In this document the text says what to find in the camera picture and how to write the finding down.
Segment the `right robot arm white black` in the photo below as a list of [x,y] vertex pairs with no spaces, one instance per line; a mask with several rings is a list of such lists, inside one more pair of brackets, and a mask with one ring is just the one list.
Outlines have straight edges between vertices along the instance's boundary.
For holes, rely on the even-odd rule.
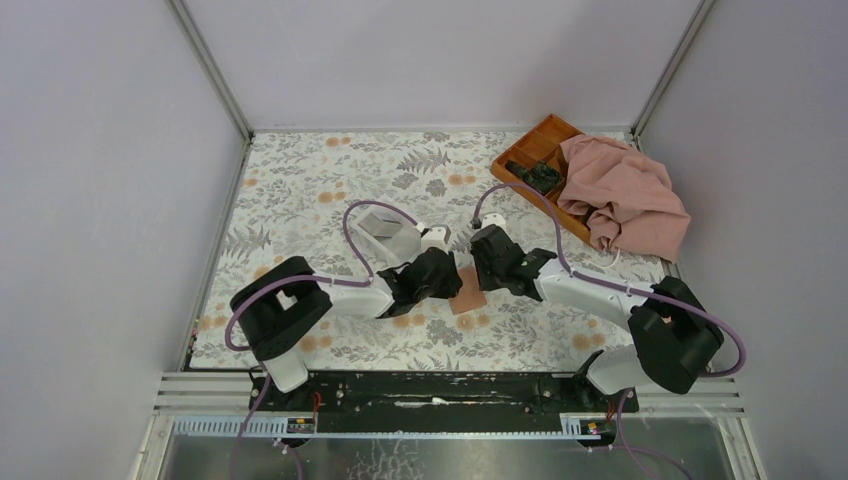
[[579,369],[575,402],[597,412],[626,388],[655,385],[686,394],[705,374],[724,343],[721,330],[702,317],[688,286],[667,276],[658,284],[628,285],[594,272],[566,269],[556,253],[525,252],[497,225],[471,238],[480,286],[507,289],[515,296],[563,304],[613,322],[629,331],[631,345],[594,353]]

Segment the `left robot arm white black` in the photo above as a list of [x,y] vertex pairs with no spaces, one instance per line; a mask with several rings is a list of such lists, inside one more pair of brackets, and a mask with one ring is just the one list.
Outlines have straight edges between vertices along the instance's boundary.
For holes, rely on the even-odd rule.
[[273,382],[272,398],[288,411],[309,401],[301,339],[328,315],[394,318],[428,298],[451,299],[463,286],[454,254],[431,247],[411,262],[367,279],[313,270],[302,256],[285,260],[230,300],[247,349]]

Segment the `tan leather card holder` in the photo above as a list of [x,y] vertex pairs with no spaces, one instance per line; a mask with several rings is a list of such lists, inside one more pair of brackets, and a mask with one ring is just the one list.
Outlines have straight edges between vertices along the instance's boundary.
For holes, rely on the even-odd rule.
[[457,295],[449,300],[451,311],[454,315],[480,309],[487,305],[487,299],[482,290],[476,268],[466,266],[458,270],[462,286]]

